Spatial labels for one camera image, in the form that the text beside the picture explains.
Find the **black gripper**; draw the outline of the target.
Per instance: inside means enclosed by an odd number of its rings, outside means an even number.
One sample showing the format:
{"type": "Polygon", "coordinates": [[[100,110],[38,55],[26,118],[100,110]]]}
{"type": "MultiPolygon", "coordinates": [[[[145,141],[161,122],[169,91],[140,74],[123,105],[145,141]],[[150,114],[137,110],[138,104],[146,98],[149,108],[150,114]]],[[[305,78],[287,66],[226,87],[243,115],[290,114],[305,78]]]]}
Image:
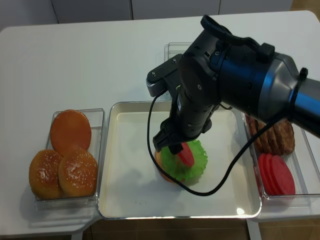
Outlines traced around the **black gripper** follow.
{"type": "Polygon", "coordinates": [[[169,148],[177,155],[183,150],[181,143],[196,139],[211,128],[210,117],[220,103],[216,84],[181,86],[172,99],[169,118],[160,125],[153,137],[155,149],[169,148]]]}

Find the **clear container behind arm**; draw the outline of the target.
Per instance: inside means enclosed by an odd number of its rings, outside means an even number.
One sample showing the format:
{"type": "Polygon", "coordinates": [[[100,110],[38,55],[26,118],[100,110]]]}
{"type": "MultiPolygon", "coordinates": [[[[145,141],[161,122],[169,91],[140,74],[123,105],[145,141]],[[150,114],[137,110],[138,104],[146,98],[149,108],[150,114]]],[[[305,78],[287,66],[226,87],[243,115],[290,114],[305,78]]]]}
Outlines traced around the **clear container behind arm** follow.
{"type": "Polygon", "coordinates": [[[183,54],[190,46],[191,42],[170,42],[164,46],[164,61],[171,59],[177,54],[183,54]]]}

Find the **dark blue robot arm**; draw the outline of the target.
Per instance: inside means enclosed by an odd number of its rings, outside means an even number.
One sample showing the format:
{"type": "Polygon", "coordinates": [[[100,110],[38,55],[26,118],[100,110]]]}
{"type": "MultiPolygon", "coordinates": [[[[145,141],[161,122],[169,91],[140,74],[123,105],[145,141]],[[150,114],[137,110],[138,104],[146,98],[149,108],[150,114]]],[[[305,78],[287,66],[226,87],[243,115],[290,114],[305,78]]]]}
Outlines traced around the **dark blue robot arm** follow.
{"type": "Polygon", "coordinates": [[[266,124],[287,119],[320,134],[320,83],[306,68],[270,44],[234,36],[208,15],[200,23],[203,31],[184,53],[147,75],[151,96],[172,98],[169,118],[153,138],[156,150],[178,153],[181,143],[207,132],[220,103],[266,124]]]}

